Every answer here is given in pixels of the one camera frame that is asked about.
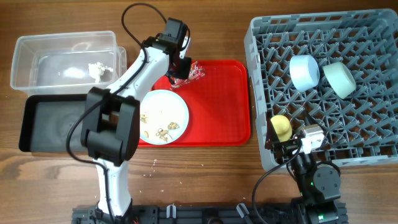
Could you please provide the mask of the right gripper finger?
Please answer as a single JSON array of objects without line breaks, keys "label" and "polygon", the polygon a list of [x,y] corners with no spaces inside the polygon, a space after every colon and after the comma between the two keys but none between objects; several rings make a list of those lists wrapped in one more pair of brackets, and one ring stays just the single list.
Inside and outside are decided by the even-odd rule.
[{"label": "right gripper finger", "polygon": [[306,126],[310,126],[313,124],[318,124],[312,116],[310,116],[306,111],[303,112],[304,122]]},{"label": "right gripper finger", "polygon": [[276,134],[276,131],[274,129],[274,126],[271,122],[271,120],[267,120],[267,132],[266,132],[266,140],[264,143],[264,147],[266,149],[273,149],[274,144],[279,142],[279,138]]}]

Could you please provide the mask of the yellow cup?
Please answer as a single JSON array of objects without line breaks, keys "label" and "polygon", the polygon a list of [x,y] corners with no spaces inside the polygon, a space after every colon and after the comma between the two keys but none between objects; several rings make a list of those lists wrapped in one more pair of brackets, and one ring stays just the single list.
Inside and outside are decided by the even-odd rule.
[{"label": "yellow cup", "polygon": [[284,115],[275,115],[271,123],[280,142],[288,141],[292,137],[292,126]]}]

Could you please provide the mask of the red snack wrapper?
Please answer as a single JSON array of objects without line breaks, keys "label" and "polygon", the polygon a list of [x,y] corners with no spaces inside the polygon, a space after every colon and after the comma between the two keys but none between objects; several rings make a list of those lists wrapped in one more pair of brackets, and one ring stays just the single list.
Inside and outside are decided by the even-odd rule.
[{"label": "red snack wrapper", "polygon": [[198,61],[192,62],[190,66],[190,73],[189,76],[186,80],[174,78],[174,84],[170,86],[170,90],[174,90],[176,88],[180,88],[183,85],[189,84],[197,79],[200,79],[201,77],[204,77],[206,75],[205,69],[203,66],[198,63]]}]

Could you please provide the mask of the light blue plate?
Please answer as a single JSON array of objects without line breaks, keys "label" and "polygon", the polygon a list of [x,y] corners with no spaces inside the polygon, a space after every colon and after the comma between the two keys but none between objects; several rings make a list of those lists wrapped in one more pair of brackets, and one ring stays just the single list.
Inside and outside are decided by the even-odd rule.
[{"label": "light blue plate", "polygon": [[141,103],[140,115],[143,113],[158,115],[164,114],[166,118],[180,124],[180,134],[178,135],[178,138],[171,143],[176,143],[177,140],[182,137],[183,133],[187,130],[190,119],[190,113],[186,102],[182,97],[169,90],[154,90],[148,92]]}]

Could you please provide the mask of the light blue bowl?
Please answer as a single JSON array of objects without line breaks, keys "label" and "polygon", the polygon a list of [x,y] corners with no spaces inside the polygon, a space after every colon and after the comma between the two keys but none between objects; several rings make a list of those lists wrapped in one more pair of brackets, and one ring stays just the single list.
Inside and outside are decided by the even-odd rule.
[{"label": "light blue bowl", "polygon": [[290,78],[294,87],[305,92],[318,85],[320,71],[317,61],[311,55],[295,55],[289,62]]}]

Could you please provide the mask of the green bowl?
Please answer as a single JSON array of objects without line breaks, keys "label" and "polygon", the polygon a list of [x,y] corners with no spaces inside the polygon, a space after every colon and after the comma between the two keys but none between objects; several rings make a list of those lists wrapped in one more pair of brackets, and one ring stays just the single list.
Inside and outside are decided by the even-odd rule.
[{"label": "green bowl", "polygon": [[356,82],[342,62],[335,62],[323,66],[323,71],[332,89],[341,98],[345,99],[356,89]]}]

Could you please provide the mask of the white tissue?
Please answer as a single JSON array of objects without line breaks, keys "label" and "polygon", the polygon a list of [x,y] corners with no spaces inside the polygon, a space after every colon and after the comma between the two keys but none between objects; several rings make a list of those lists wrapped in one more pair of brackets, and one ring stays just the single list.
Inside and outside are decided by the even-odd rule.
[{"label": "white tissue", "polygon": [[101,81],[101,77],[106,73],[106,72],[114,72],[113,68],[105,66],[101,62],[96,62],[96,63],[89,63],[88,64],[88,72],[89,76],[95,80],[95,83],[99,83]]}]

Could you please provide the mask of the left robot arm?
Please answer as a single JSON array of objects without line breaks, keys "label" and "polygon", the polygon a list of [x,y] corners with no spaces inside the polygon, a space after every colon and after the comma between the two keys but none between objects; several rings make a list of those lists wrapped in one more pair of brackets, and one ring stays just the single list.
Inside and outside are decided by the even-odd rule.
[{"label": "left robot arm", "polygon": [[101,198],[95,208],[103,223],[132,223],[132,198],[127,166],[140,139],[140,104],[163,76],[170,83],[186,80],[192,60],[185,56],[190,29],[169,18],[165,30],[140,43],[136,61],[119,80],[105,89],[93,87],[86,96],[81,144],[87,148],[86,163],[96,166]]}]

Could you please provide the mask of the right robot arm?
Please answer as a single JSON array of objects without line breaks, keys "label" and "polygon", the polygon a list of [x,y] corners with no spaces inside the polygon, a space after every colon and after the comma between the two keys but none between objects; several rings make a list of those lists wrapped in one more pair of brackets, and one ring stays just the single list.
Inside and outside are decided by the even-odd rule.
[{"label": "right robot arm", "polygon": [[341,171],[332,162],[317,162],[313,151],[325,145],[326,130],[314,118],[304,114],[305,125],[294,135],[290,121],[282,115],[267,120],[266,148],[281,152],[283,166],[300,191],[296,209],[302,223],[337,223],[340,214]]}]

